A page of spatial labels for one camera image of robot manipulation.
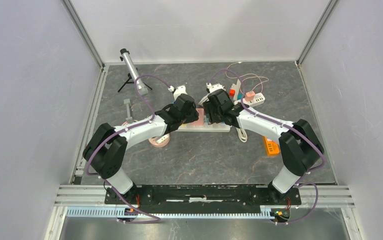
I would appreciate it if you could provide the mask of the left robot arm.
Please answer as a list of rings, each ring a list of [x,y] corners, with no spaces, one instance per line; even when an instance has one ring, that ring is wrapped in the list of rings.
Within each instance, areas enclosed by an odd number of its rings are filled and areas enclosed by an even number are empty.
[[[117,190],[117,197],[125,204],[136,198],[133,181],[122,169],[126,150],[151,138],[176,131],[182,124],[198,120],[194,98],[180,94],[172,104],[155,112],[154,116],[134,124],[100,125],[85,146],[82,156],[86,169],[93,168],[96,175],[108,181]]]

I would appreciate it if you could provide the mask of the pink cube socket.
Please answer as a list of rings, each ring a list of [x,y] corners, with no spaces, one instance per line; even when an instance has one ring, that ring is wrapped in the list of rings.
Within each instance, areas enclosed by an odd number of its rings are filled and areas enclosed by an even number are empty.
[[[196,121],[193,121],[191,123],[192,126],[204,126],[205,124],[205,114],[204,114],[204,109],[203,108],[197,108],[197,113],[198,113],[198,119]]]

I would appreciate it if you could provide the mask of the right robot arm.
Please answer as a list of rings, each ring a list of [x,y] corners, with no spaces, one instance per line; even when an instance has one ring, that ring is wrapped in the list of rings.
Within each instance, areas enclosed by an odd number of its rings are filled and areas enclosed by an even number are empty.
[[[268,198],[281,204],[288,192],[321,159],[324,149],[308,121],[286,121],[258,112],[244,103],[233,103],[223,89],[212,91],[203,103],[210,123],[224,123],[255,132],[274,141],[280,149],[283,166],[268,185]]]

